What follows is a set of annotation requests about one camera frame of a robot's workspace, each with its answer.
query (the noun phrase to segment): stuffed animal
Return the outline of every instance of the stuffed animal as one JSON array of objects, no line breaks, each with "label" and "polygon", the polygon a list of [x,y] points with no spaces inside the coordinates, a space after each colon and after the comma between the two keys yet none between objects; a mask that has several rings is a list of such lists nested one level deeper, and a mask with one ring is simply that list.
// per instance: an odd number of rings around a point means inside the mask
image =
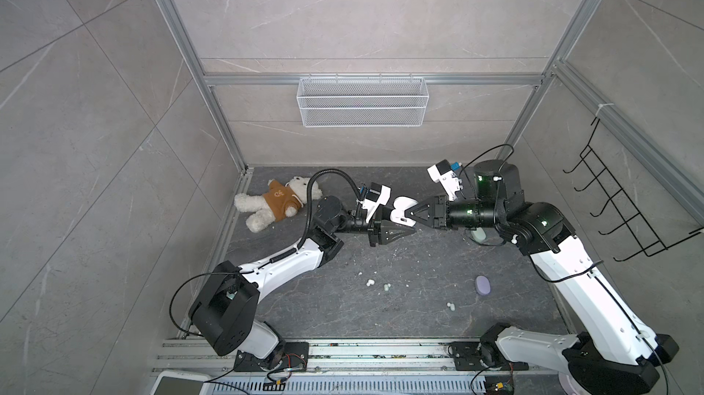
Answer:
[{"label": "stuffed animal", "polygon": [[[264,195],[250,197],[248,194],[237,194],[234,206],[241,212],[254,212],[247,218],[247,228],[253,233],[259,233],[269,224],[278,222],[286,216],[294,216],[306,202],[306,189],[310,178],[294,177],[282,186],[276,179],[269,180],[269,191]],[[320,199],[322,191],[317,182],[312,184],[312,198]]]}]

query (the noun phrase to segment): white wire mesh basket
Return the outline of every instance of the white wire mesh basket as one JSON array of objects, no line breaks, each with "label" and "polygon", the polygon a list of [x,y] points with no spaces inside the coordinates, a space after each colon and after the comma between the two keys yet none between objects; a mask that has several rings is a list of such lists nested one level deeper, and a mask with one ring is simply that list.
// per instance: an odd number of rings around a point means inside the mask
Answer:
[{"label": "white wire mesh basket", "polygon": [[421,77],[304,77],[298,108],[305,127],[421,126],[428,87]]}]

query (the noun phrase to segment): white cable tie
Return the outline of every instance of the white cable tie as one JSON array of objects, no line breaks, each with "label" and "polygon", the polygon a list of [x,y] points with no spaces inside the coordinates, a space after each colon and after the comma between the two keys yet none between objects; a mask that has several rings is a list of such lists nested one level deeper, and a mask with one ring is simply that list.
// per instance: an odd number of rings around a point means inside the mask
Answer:
[{"label": "white cable tie", "polygon": [[600,104],[598,105],[598,108],[597,108],[596,112],[594,113],[594,117],[599,117],[599,111],[600,111],[604,106],[613,106],[613,105],[614,105],[613,103],[600,103]]}]

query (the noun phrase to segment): brown sweater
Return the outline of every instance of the brown sweater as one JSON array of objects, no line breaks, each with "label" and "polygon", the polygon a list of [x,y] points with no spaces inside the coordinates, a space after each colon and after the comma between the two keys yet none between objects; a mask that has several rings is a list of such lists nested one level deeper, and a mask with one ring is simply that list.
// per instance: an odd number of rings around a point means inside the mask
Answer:
[{"label": "brown sweater", "polygon": [[294,189],[282,185],[276,179],[269,183],[269,191],[262,195],[269,204],[269,208],[274,212],[277,222],[286,217],[286,209],[295,207],[296,210],[303,207],[303,202],[296,196]]}]

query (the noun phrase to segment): white tablet device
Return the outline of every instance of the white tablet device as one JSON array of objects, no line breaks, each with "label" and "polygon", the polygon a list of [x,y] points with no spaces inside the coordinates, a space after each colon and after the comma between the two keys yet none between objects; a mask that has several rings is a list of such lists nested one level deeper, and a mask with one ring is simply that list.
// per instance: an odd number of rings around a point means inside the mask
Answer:
[{"label": "white tablet device", "polygon": [[210,395],[215,385],[204,383],[210,375],[165,370],[156,378],[149,395]]}]

